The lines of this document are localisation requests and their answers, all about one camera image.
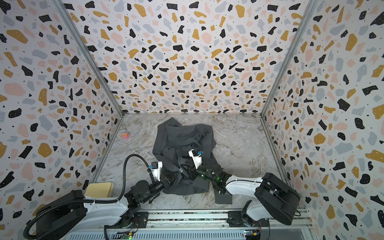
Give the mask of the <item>dark grey jacket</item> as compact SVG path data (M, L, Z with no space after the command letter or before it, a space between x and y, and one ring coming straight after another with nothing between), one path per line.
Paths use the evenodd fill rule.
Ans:
M174 118L158 125L153 155L159 162L163 162L162 174L180 172L177 181L164 193L188 196L209 192L210 187L213 187L210 181L201 178L185 179L180 168L182 164L191 164L195 167L189 156L189 150L198 149L203 152L201 166L205 166L209 170L222 169L213 153L216 144L214 130L210 125L183 126ZM231 205L233 203L232 196L219 196L215 190L214 193L216 204Z

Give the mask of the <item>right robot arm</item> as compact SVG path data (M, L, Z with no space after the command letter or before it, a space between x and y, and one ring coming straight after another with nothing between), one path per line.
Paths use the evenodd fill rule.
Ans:
M191 180L201 178L210 181L219 196L244 195L256 198L249 200L237 217L229 216L227 222L233 226L254 226L262 219L275 219L290 226L298 212L300 195L272 173L259 178L240 178L223 170L198 168L182 164L182 173Z

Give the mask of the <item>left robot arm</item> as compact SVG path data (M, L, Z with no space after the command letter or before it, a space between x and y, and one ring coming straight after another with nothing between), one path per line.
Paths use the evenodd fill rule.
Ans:
M29 236L32 226L36 227L34 239L59 240L79 229L128 224L141 210L142 204L168 190L178 176L178 172L162 175L152 184L141 180L121 198L96 199L86 197L80 191L72 191L40 209L36 217L28 222L24 237Z

